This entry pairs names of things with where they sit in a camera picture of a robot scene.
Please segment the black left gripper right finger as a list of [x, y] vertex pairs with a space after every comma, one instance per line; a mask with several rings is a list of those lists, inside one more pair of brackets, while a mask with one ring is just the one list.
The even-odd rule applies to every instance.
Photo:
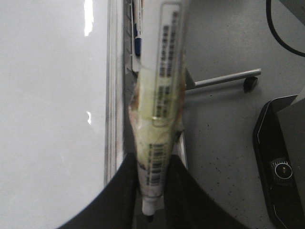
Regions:
[[181, 159], [172, 155], [164, 188], [168, 229], [245, 229], [198, 185]]

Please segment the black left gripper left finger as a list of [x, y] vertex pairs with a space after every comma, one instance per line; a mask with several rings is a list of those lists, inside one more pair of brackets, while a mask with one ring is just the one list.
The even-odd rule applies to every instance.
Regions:
[[137, 163], [128, 153], [103, 191], [60, 229], [131, 229], [136, 190]]

